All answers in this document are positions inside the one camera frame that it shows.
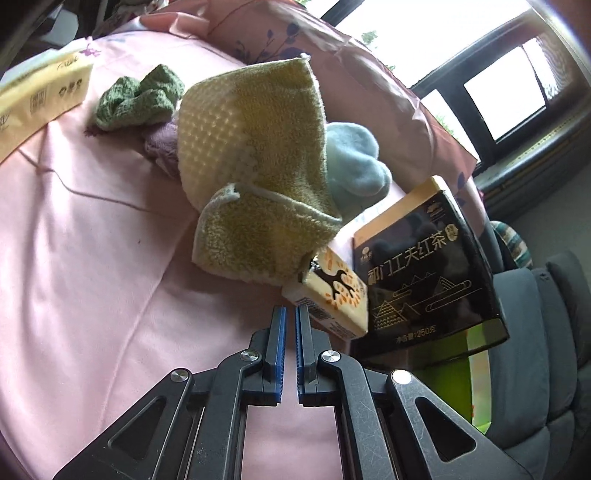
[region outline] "pink pillow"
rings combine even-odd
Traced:
[[[361,43],[294,2],[210,0],[203,16],[210,19],[208,42],[245,63],[311,55],[327,119],[369,128],[379,159],[406,192],[436,174],[456,193],[472,174],[476,159],[415,94]]]

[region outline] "window frame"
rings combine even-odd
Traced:
[[[339,0],[322,16],[322,20],[337,28],[364,1]],[[480,162],[474,176],[539,137],[540,132],[549,129],[557,118],[572,108],[589,87],[573,61],[572,83],[548,102],[538,74],[532,66],[545,105],[497,140],[493,138],[480,110],[466,90],[465,83],[513,49],[540,34],[556,37],[562,43],[551,27],[533,9],[529,9],[487,33],[410,88],[419,99],[437,90],[448,104],[479,156]],[[571,57],[566,47],[565,52]]]

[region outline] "purple knit cloth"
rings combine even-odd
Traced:
[[[170,122],[146,129],[143,137],[146,156],[154,159],[156,165],[170,177],[180,179],[177,157],[177,119],[173,118]]]

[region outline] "window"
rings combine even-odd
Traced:
[[[298,0],[363,42],[478,160],[533,142],[589,88],[525,0]]]
[[[458,140],[468,152],[474,155],[478,162],[480,162],[478,153],[476,152],[474,145],[472,145],[470,138],[466,135],[466,131],[462,127],[462,124],[453,114],[452,109],[449,108],[449,105],[445,102],[441,94],[437,90],[433,90],[421,101],[441,126],[445,128],[451,136]]]
[[[544,106],[535,71],[521,47],[511,50],[464,86],[495,140]]]

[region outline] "wall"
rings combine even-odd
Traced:
[[[591,164],[562,188],[512,222],[531,251],[534,265],[572,250],[591,285]]]
[[[583,47],[591,51],[591,2],[589,0],[544,0],[571,27]]]

